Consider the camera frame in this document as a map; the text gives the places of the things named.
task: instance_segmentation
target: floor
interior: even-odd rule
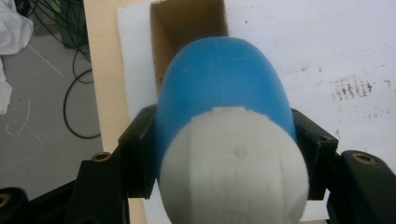
[[[81,161],[102,151],[100,137],[80,139],[64,124],[63,102],[74,80],[75,53],[45,35],[33,36],[18,54],[2,56],[13,92],[8,112],[0,116],[0,189],[22,188],[29,199],[36,198],[74,180]],[[81,74],[91,64],[78,54],[75,68]],[[77,133],[100,132],[93,84],[75,85],[66,115]]]

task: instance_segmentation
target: white surface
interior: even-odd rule
[[[225,0],[225,7],[230,36],[246,39],[267,56],[290,105],[337,137],[338,152],[372,153],[396,171],[395,1]],[[129,64],[125,78],[132,80],[126,86],[128,105],[134,115],[137,105],[154,99],[145,97],[155,89],[149,3],[124,10],[119,23],[129,23],[119,28],[124,64]],[[139,89],[142,74],[152,76],[152,83],[143,82],[150,86],[147,92]],[[302,220],[327,218],[326,201],[309,201]],[[148,220],[156,216],[147,214]]]
[[[298,223],[308,177],[290,136],[266,116],[222,107],[192,119],[163,159],[172,223]]]
[[[18,53],[29,43],[33,23],[17,13],[13,0],[0,0],[0,56]],[[0,115],[7,113],[12,87],[0,58]]]

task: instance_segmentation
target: cardboard box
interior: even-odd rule
[[[167,0],[150,6],[150,29],[157,90],[176,54],[190,42],[228,35],[222,0]]]

